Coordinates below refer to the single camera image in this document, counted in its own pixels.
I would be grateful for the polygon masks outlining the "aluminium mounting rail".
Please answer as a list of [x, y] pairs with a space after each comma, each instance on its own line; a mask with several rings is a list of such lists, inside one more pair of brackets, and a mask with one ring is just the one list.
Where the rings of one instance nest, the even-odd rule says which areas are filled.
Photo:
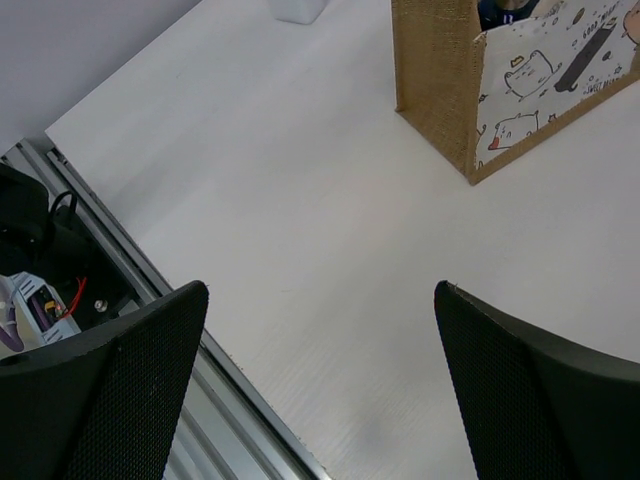
[[[91, 294], [91, 307], [135, 311], [172, 290], [126, 230], [57, 150], [22, 140], [2, 164], [45, 185], [50, 197], [73, 192], [79, 225], [101, 248], [126, 290], [120, 300]], [[166, 479], [325, 479], [327, 473], [209, 333], [203, 333]]]

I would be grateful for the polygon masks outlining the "clear bottle black cap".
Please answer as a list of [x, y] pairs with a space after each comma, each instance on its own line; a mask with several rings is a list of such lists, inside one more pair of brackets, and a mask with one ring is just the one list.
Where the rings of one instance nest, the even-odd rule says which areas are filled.
[[267, 4], [274, 19], [309, 25], [324, 11], [328, 0], [268, 0]]

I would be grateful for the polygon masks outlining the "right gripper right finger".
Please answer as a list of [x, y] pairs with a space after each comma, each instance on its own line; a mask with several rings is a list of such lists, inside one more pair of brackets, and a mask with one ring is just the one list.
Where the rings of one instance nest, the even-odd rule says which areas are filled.
[[639, 365], [441, 281], [434, 311], [480, 479], [636, 479]]

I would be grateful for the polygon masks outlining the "orange bottle blue cap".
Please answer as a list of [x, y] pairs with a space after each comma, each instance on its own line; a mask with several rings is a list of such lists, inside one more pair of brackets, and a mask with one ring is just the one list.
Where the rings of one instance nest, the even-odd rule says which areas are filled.
[[524, 20], [532, 15], [538, 0], [480, 0], [477, 12], [483, 31]]

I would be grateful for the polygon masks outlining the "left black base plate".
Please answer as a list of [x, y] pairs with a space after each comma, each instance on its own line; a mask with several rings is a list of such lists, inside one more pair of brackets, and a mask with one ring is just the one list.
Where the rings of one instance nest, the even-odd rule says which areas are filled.
[[66, 190], [1, 166], [1, 274], [32, 274], [53, 287], [81, 329], [123, 314], [139, 295], [78, 215]]

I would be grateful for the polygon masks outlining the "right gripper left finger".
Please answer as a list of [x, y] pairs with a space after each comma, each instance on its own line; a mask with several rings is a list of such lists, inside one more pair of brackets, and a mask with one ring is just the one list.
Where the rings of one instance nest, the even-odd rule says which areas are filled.
[[1, 362], [4, 479], [160, 479], [204, 329], [192, 281]]

